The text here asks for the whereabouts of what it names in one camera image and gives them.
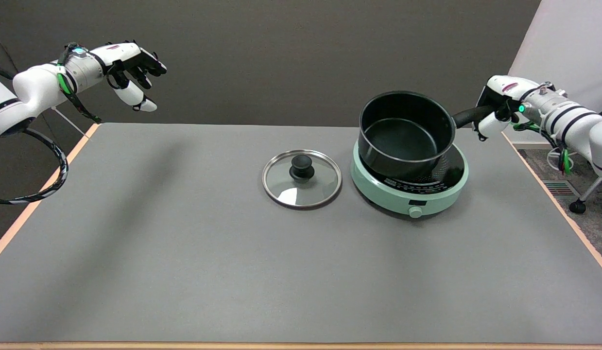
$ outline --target white cable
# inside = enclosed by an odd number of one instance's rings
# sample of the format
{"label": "white cable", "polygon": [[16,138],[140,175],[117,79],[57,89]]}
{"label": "white cable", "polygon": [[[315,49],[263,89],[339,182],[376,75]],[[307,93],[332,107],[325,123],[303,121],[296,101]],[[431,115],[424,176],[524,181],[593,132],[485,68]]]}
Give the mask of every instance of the white cable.
{"label": "white cable", "polygon": [[56,111],[61,117],[63,117],[63,119],[65,119],[68,123],[70,123],[71,126],[74,126],[74,129],[77,129],[79,131],[79,133],[83,134],[84,137],[89,139],[89,137],[87,135],[85,135],[85,133],[83,133],[83,131],[81,129],[79,129],[79,127],[76,126],[76,124],[72,123],[72,121],[69,120],[65,115],[63,115],[63,113],[61,113],[56,107],[50,107],[50,109],[52,109],[53,111]]}
{"label": "white cable", "polygon": [[[557,171],[560,171],[560,169],[558,169],[558,166],[554,165],[554,163],[551,161],[550,158],[552,158],[552,157],[556,158],[555,164],[558,164],[558,159],[560,158],[560,152],[559,152],[559,150],[560,149],[558,147],[556,147],[556,148],[552,149],[551,151],[549,151],[549,153],[547,153],[547,164],[549,164],[549,166],[552,169],[557,170]],[[571,159],[570,156],[576,155],[576,154],[577,154],[577,152],[569,153],[569,157],[568,157],[568,159],[569,159],[569,170],[572,169],[573,164],[574,164],[574,162],[572,161],[572,159]]]}

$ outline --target white wall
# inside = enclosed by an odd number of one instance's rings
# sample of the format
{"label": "white wall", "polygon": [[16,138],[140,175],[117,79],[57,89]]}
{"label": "white wall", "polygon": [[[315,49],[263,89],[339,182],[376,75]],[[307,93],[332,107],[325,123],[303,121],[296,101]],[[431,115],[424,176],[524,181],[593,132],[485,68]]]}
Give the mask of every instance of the white wall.
{"label": "white wall", "polygon": [[[542,0],[510,75],[553,82],[569,98],[602,110],[602,0]],[[531,131],[506,135],[515,144],[543,142]]]}

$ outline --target dark gray wall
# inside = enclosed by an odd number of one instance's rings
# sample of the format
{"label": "dark gray wall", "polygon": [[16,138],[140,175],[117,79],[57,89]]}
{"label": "dark gray wall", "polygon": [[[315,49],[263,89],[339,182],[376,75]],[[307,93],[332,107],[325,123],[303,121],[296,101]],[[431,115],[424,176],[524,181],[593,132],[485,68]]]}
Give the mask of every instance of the dark gray wall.
{"label": "dark gray wall", "polygon": [[[538,3],[0,0],[0,38],[19,67],[56,59],[70,41],[136,39],[156,51],[169,73],[152,79],[155,113],[132,112],[103,84],[81,94],[110,122],[355,126],[363,104],[391,89],[425,93],[450,112],[471,107],[490,75],[507,73]],[[46,115],[61,145],[74,146],[76,131]],[[21,176],[36,186],[47,178]],[[0,231],[9,220],[0,214]]]}

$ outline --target glass lid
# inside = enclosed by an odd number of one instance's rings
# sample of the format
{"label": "glass lid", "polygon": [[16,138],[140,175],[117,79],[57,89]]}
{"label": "glass lid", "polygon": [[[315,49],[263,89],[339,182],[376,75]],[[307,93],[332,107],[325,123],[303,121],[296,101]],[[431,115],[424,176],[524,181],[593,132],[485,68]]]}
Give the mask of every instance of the glass lid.
{"label": "glass lid", "polygon": [[271,159],[262,172],[262,184],[279,204],[310,208],[328,202],[338,193],[342,172],[323,153],[297,149]]}

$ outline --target black saucepan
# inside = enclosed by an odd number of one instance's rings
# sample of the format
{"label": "black saucepan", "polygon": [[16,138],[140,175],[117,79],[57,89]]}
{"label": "black saucepan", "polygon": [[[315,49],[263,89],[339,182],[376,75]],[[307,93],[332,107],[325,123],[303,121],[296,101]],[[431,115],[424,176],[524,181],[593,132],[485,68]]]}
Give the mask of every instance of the black saucepan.
{"label": "black saucepan", "polygon": [[359,118],[359,156],[381,175],[411,180],[427,175],[454,142],[456,128],[488,115],[488,107],[451,116],[429,97],[411,91],[376,96]]}

